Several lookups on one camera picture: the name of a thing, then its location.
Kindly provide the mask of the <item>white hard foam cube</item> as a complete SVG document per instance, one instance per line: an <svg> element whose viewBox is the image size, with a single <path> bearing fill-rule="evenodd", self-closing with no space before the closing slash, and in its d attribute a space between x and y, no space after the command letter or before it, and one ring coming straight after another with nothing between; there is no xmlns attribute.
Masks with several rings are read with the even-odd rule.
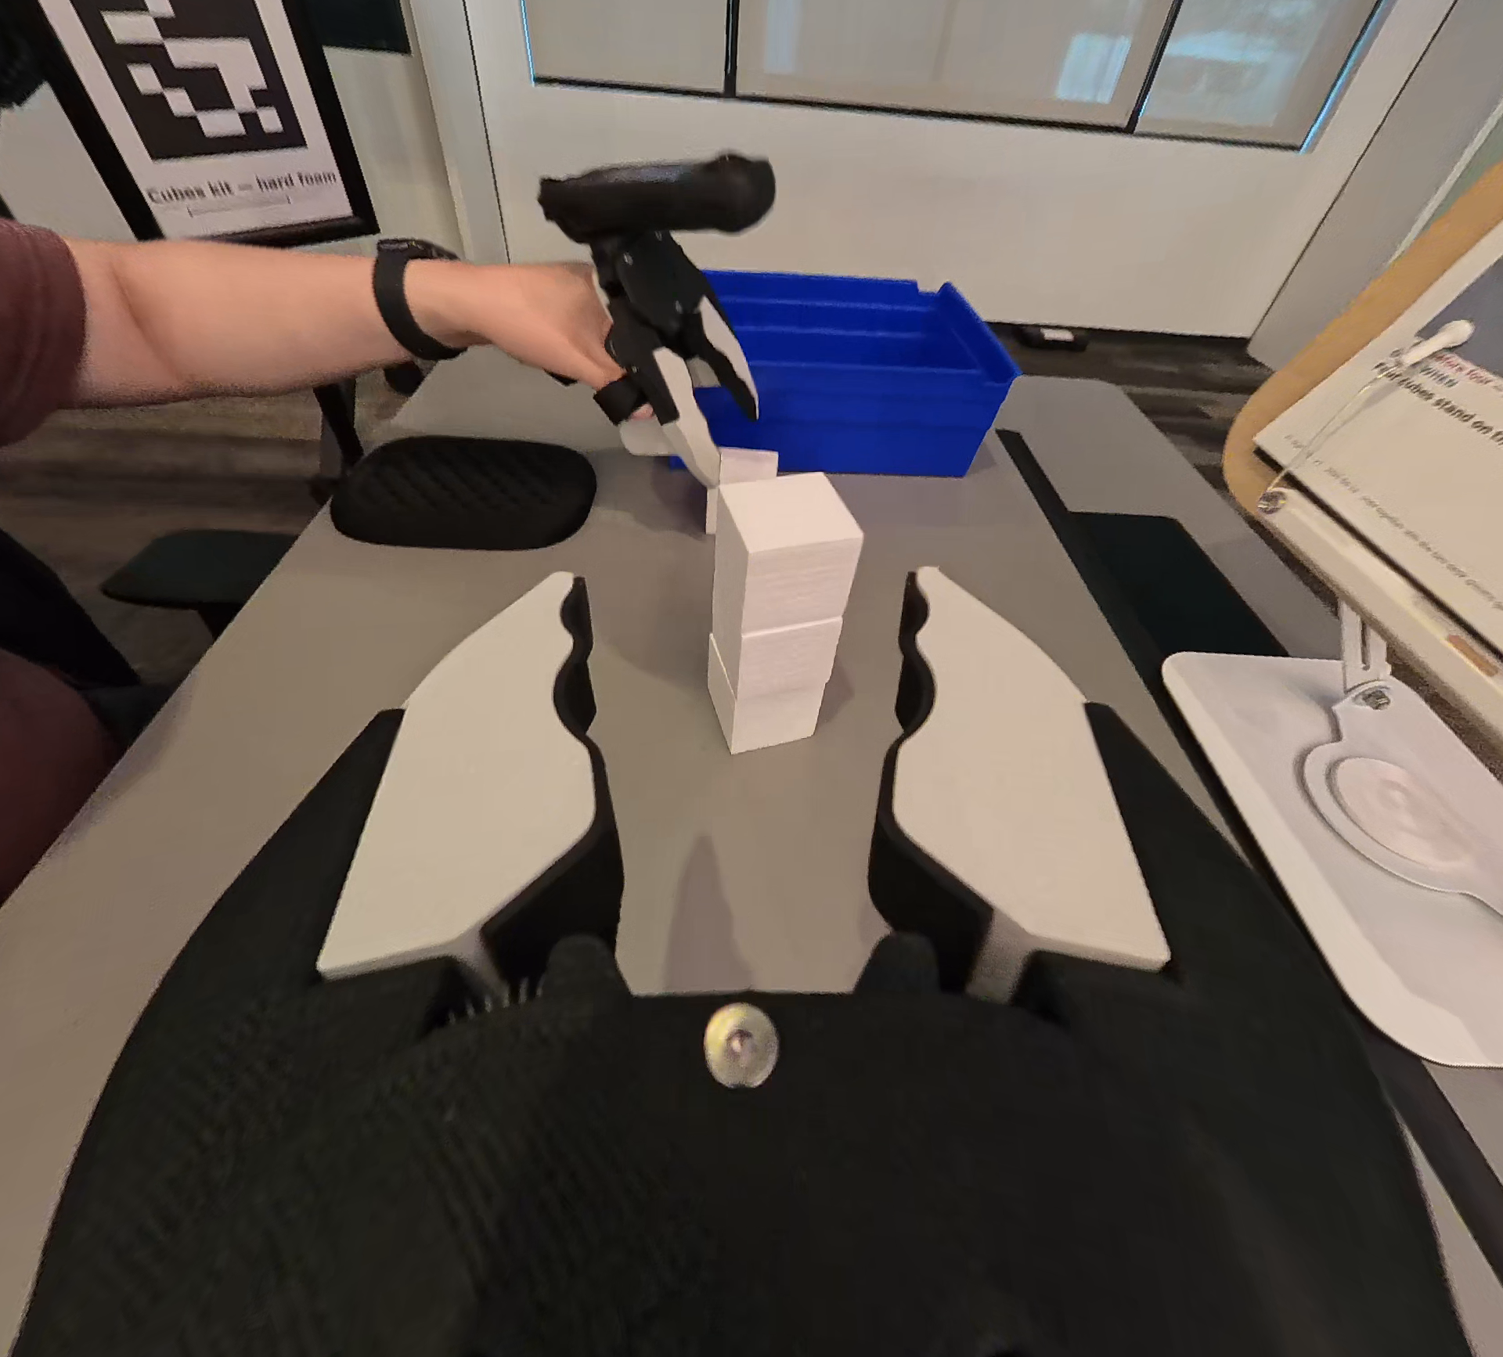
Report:
<svg viewBox="0 0 1503 1357"><path fill-rule="evenodd" d="M825 472L723 485L712 632L741 637L839 618L861 549L863 529Z"/></svg>
<svg viewBox="0 0 1503 1357"><path fill-rule="evenodd" d="M774 449L723 446L720 455L720 483L755 483L780 474L780 453ZM706 488L705 533L714 535L719 521L722 485Z"/></svg>
<svg viewBox="0 0 1503 1357"><path fill-rule="evenodd" d="M817 729L824 683L738 696L719 655L708 662L708 691L731 754L783 746Z"/></svg>
<svg viewBox="0 0 1503 1357"><path fill-rule="evenodd" d="M708 685L741 701L822 688L842 626L841 615L742 633L717 626L709 635Z"/></svg>

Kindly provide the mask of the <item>framed marker tag sign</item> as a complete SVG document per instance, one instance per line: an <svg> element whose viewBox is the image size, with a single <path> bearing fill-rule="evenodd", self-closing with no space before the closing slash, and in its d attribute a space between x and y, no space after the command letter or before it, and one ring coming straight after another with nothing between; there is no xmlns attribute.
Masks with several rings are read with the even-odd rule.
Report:
<svg viewBox="0 0 1503 1357"><path fill-rule="evenodd" d="M304 0L3 0L139 241L379 231Z"/></svg>

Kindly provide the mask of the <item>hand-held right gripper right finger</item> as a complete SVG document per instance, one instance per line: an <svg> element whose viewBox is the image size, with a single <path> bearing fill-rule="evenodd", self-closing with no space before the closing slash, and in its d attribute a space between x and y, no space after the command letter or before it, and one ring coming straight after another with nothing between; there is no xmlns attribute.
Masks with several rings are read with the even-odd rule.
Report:
<svg viewBox="0 0 1503 1357"><path fill-rule="evenodd" d="M1037 954L1130 971L1171 957L1073 677L941 569L905 583L899 732L869 895L933 951L943 992L1007 1001Z"/></svg>

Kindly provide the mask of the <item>blue plastic bin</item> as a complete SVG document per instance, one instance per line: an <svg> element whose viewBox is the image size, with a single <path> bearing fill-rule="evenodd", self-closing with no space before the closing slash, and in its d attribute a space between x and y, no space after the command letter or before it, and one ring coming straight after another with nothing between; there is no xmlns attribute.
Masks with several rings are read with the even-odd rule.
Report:
<svg viewBox="0 0 1503 1357"><path fill-rule="evenodd" d="M750 421L719 386L697 402L720 447L784 472L961 478L1019 369L949 281L709 270L759 391Z"/></svg>

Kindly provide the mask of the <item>printed instruction sheet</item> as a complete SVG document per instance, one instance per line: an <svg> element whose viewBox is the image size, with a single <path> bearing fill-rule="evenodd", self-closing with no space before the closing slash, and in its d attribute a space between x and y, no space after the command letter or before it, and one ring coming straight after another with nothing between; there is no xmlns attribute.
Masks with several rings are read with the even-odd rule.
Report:
<svg viewBox="0 0 1503 1357"><path fill-rule="evenodd" d="M1502 266L1489 231L1257 452L1500 651Z"/></svg>

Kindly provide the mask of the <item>person's left forearm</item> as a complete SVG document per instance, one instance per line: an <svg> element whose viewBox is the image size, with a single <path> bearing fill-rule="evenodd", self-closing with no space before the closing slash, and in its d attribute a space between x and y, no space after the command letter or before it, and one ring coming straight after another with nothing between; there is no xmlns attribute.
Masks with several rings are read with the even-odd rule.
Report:
<svg viewBox="0 0 1503 1357"><path fill-rule="evenodd" d="M370 258L66 239L85 294L74 408L279 395L398 364Z"/></svg>

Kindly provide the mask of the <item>black padded wrist rest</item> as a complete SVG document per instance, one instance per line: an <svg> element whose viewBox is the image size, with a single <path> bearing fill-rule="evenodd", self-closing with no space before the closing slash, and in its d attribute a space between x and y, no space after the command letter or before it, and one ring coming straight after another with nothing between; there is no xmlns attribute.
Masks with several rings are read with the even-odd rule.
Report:
<svg viewBox="0 0 1503 1357"><path fill-rule="evenodd" d="M587 522L597 471L554 442L420 433L392 439L340 478L329 521L354 541L457 552L553 547Z"/></svg>

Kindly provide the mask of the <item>person's left hand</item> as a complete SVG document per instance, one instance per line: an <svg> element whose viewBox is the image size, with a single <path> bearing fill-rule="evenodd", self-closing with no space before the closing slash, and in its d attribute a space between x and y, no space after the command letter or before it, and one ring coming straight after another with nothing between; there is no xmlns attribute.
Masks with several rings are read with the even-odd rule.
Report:
<svg viewBox="0 0 1503 1357"><path fill-rule="evenodd" d="M434 333L445 344L493 345L593 391L625 375L608 347L611 316L584 262L443 262L431 278Z"/></svg>

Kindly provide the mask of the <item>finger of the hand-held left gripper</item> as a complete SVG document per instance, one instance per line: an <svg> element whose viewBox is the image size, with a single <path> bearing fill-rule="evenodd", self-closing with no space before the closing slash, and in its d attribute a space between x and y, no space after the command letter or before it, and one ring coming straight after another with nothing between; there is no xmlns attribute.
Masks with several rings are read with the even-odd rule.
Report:
<svg viewBox="0 0 1503 1357"><path fill-rule="evenodd" d="M761 416L756 378L730 313L706 275L698 275L692 308L684 314L684 347L686 358L700 361L741 414L756 422Z"/></svg>
<svg viewBox="0 0 1503 1357"><path fill-rule="evenodd" d="M653 350L626 377L634 389L626 416L617 424L622 447L636 457L675 455L706 488L722 483L722 452L697 400L686 359Z"/></svg>

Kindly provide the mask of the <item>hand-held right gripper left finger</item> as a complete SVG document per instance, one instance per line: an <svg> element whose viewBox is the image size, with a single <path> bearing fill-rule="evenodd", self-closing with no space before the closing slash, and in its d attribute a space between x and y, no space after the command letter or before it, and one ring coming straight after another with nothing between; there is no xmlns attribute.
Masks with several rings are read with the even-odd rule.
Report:
<svg viewBox="0 0 1503 1357"><path fill-rule="evenodd" d="M592 740L592 605L554 572L409 693L329 929L323 979L456 964L484 995L542 986L554 946L615 951L625 859Z"/></svg>

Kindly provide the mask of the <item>black wrist watch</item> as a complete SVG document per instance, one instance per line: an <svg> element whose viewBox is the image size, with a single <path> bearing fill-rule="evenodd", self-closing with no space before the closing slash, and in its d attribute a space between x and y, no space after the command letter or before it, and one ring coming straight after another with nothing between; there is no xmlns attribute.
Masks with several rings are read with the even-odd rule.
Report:
<svg viewBox="0 0 1503 1357"><path fill-rule="evenodd" d="M431 239L381 237L374 245L371 289L377 314L387 333L413 363L440 363L460 356L471 345L449 345L428 333L413 314L407 289L407 267L412 262L459 261L457 251Z"/></svg>

